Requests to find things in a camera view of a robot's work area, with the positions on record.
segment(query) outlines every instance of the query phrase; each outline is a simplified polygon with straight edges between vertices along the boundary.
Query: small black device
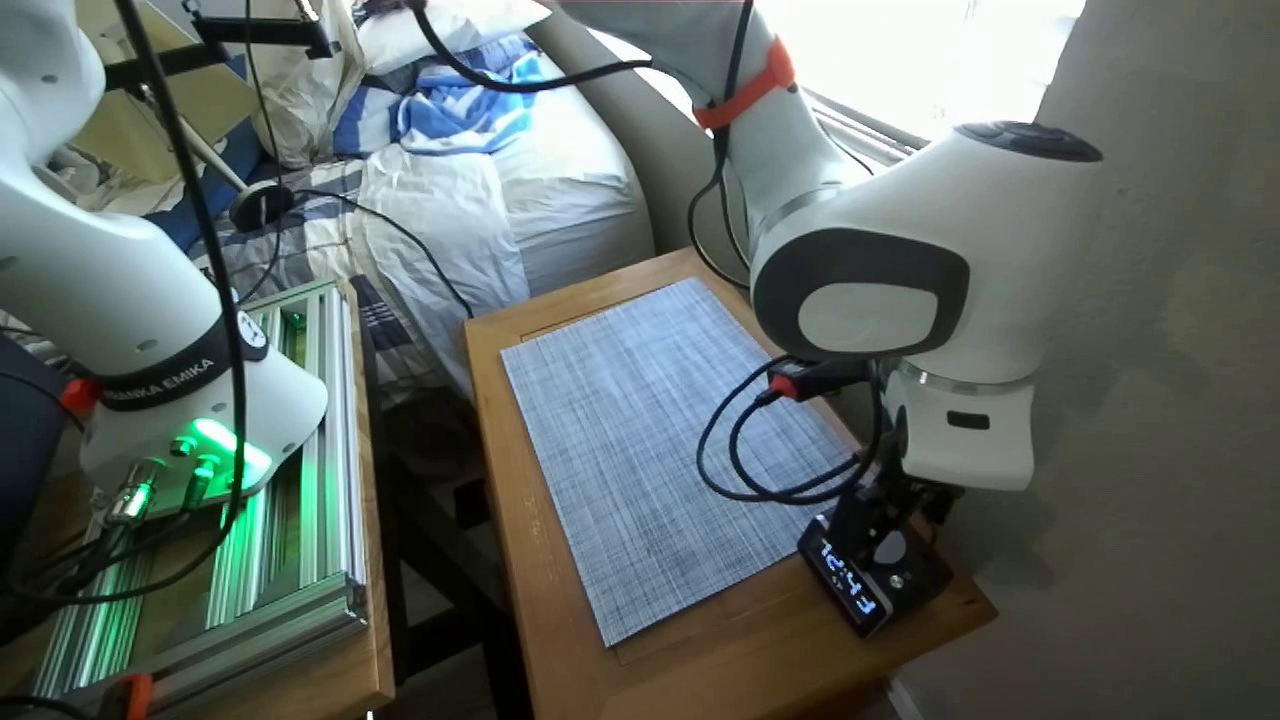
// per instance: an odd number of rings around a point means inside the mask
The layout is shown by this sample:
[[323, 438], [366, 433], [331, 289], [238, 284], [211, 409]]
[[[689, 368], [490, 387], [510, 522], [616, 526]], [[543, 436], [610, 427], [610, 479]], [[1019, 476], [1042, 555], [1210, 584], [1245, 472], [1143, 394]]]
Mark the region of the small black device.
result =
[[798, 555], [855, 635], [887, 627], [951, 579], [951, 568], [911, 530], [911, 522], [874, 530], [864, 546], [847, 546], [847, 538], [830, 535], [826, 515], [813, 515], [798, 535]]

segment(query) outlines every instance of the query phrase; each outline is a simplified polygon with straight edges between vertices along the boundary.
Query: bed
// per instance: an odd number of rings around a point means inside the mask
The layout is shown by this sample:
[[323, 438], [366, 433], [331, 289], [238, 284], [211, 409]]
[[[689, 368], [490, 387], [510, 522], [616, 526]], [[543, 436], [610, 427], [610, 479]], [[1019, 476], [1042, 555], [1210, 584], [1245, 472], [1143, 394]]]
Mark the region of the bed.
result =
[[[510, 36], [531, 48], [523, 26], [543, 15], [527, 0], [443, 9], [463, 15], [443, 15], [443, 33], [472, 48], [474, 39], [510, 45]], [[351, 280], [378, 405], [423, 387], [469, 394], [460, 339], [469, 314], [654, 250], [632, 160], [576, 87], [531, 96], [520, 132], [500, 147], [419, 150], [399, 134], [343, 155], [339, 129], [351, 124], [355, 96], [389, 87], [389, 74], [417, 74], [432, 57], [419, 57], [423, 48], [389, 52], [378, 33], [391, 33], [363, 4], [328, 0], [320, 11], [328, 11], [331, 36], [358, 52], [306, 64], [297, 52], [259, 52], [271, 108], [271, 129], [259, 124], [259, 140], [271, 147], [276, 132], [276, 160], [293, 163], [285, 182], [306, 198], [262, 230], [223, 222], [221, 240], [238, 294], [285, 293], [317, 277]], [[541, 48], [523, 72], [558, 74]]]

